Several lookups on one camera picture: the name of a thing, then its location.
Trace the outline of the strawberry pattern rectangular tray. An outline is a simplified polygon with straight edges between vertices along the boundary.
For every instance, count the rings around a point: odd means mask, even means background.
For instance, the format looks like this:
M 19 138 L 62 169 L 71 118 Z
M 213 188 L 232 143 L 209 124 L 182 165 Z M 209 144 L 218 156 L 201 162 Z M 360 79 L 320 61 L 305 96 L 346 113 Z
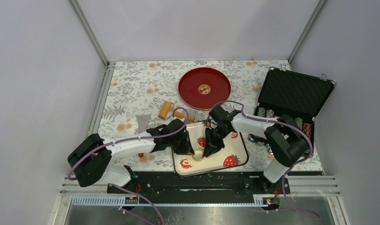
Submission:
M 208 126 L 204 121 L 187 124 L 187 131 L 193 150 L 205 147 L 205 130 Z M 224 138 L 225 147 L 217 153 L 209 156 L 211 163 L 197 163 L 192 159 L 192 155 L 173 156 L 174 171 L 177 175 L 186 177 L 202 173 L 213 172 L 226 168 L 245 165 L 249 155 L 246 150 L 242 134 L 231 132 Z

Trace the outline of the wooden roller with handle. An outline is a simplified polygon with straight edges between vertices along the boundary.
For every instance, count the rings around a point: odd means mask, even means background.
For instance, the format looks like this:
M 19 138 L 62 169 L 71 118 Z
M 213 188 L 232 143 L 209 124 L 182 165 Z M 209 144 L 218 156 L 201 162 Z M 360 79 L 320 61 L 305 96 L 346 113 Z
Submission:
M 159 114 L 158 117 L 166 120 L 169 116 L 176 117 L 176 118 L 181 118 L 181 119 L 188 119 L 189 122 L 194 122 L 195 117 L 192 115 L 187 115 L 184 112 L 179 112 L 177 109 L 174 109 L 174 104 L 168 101 L 165 101 Z

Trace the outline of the metal round cookie cutter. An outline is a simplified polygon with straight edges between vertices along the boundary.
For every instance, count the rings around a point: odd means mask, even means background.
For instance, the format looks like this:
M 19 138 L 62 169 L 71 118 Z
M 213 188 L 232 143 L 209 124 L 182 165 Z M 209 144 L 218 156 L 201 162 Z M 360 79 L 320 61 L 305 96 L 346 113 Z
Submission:
M 204 159 L 204 149 L 196 148 L 194 149 L 193 159 L 197 162 L 202 161 Z

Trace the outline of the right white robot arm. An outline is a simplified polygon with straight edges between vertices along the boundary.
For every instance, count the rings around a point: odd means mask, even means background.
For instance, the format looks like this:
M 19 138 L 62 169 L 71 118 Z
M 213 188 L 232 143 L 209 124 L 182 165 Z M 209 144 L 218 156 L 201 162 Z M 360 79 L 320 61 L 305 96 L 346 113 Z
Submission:
M 263 172 L 260 187 L 266 193 L 278 188 L 282 178 L 313 145 L 289 115 L 279 118 L 247 116 L 241 110 L 228 112 L 221 106 L 209 112 L 214 124 L 205 130 L 204 157 L 209 157 L 224 148 L 224 138 L 233 132 L 249 133 L 265 140 L 274 159 Z

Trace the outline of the white dough piece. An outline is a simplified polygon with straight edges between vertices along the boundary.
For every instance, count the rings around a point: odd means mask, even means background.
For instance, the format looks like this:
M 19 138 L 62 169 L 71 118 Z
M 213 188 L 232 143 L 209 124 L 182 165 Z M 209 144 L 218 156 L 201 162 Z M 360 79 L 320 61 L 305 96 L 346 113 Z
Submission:
M 204 149 L 202 148 L 194 149 L 194 154 L 192 155 L 192 159 L 197 163 L 204 163 L 204 164 L 211 163 L 212 162 L 211 159 L 208 157 L 205 157 L 203 153 L 204 153 Z

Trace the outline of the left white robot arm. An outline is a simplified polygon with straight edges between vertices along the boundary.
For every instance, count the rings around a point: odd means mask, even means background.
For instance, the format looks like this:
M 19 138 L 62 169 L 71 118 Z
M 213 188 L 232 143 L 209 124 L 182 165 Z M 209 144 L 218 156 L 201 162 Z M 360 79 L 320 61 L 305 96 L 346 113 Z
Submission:
M 179 119 L 169 124 L 126 137 L 103 139 L 99 134 L 89 135 L 67 158 L 71 167 L 67 178 L 76 180 L 80 187 L 97 182 L 118 185 L 130 193 L 136 188 L 136 179 L 128 166 L 120 167 L 112 162 L 131 155 L 163 151 L 166 148 L 177 155 L 193 155 L 189 132 Z

